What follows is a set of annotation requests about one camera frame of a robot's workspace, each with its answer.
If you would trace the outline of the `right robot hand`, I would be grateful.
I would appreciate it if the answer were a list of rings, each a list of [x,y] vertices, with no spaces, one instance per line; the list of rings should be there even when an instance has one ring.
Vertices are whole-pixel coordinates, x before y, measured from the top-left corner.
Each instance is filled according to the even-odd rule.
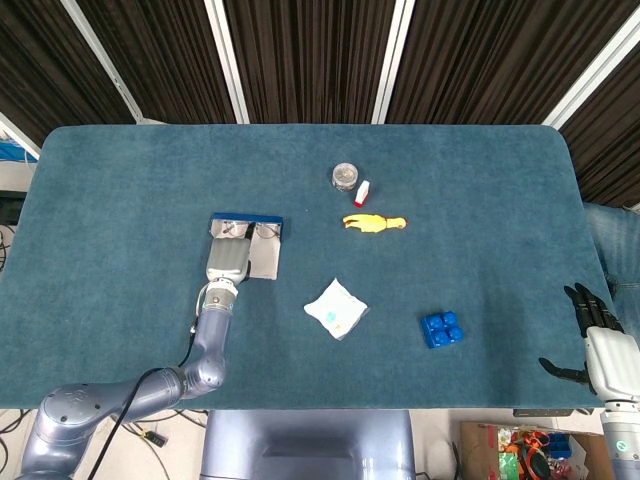
[[[539,364],[551,376],[586,385],[605,403],[639,403],[639,346],[626,333],[604,301],[580,283],[564,292],[574,307],[585,347],[581,370],[561,368],[541,357]]]

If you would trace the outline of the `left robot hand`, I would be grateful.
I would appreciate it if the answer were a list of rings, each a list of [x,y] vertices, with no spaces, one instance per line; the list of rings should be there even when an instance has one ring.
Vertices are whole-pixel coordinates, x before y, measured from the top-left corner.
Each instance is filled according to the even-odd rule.
[[[214,223],[212,244],[206,265],[210,282],[226,279],[238,286],[247,280],[251,271],[250,248],[255,230],[254,222]]]

